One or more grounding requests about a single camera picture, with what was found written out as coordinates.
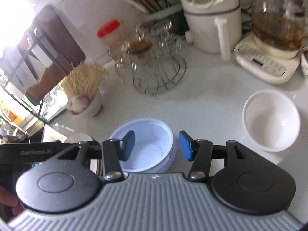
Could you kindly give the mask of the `left hand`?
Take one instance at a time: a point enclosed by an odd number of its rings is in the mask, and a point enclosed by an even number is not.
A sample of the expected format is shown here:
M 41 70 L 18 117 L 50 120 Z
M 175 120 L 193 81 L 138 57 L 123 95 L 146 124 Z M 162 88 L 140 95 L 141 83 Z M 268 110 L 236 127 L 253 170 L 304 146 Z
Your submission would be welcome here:
M 11 207 L 12 215 L 9 218 L 10 220 L 14 219 L 17 215 L 23 212 L 23 207 L 20 205 L 17 197 L 8 192 L 2 186 L 0 186 L 0 202 L 7 207 Z

